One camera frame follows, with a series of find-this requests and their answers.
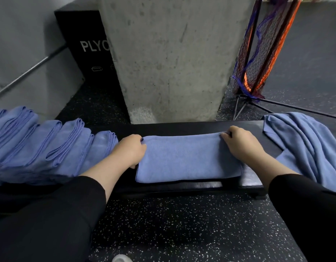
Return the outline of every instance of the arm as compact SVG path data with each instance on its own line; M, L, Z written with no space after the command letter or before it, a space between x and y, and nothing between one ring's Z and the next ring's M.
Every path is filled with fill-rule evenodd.
M222 133L231 153L253 169L308 261L336 258L336 193L299 175L266 154L239 127Z
M115 183L144 156L140 139L124 138L96 166L0 222L0 261L84 262Z

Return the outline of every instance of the white shoe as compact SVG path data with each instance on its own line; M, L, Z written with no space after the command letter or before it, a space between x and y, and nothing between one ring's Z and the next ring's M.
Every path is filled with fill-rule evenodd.
M133 262L133 261L126 255L117 255L112 259L112 262Z

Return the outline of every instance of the gray wall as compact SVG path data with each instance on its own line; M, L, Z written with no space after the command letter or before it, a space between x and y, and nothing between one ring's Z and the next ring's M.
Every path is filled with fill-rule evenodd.
M0 85L65 43L53 11L73 0L0 0ZM82 84L68 49L0 97L0 108L26 105L54 118Z
M254 0L98 0L132 123L213 120Z

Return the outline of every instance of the sleeve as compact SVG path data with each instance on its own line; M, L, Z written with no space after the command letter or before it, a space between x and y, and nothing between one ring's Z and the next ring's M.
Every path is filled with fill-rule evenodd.
M305 176L275 177L269 197L308 261L336 260L336 193Z
M0 222L0 262L84 262L105 206L96 180L74 178Z

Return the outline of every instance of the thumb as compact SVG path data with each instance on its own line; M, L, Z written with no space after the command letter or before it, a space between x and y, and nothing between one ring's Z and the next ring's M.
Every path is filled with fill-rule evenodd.
M220 133L220 136L223 138L223 140L228 144L228 142L231 140L231 137L229 134L222 132Z

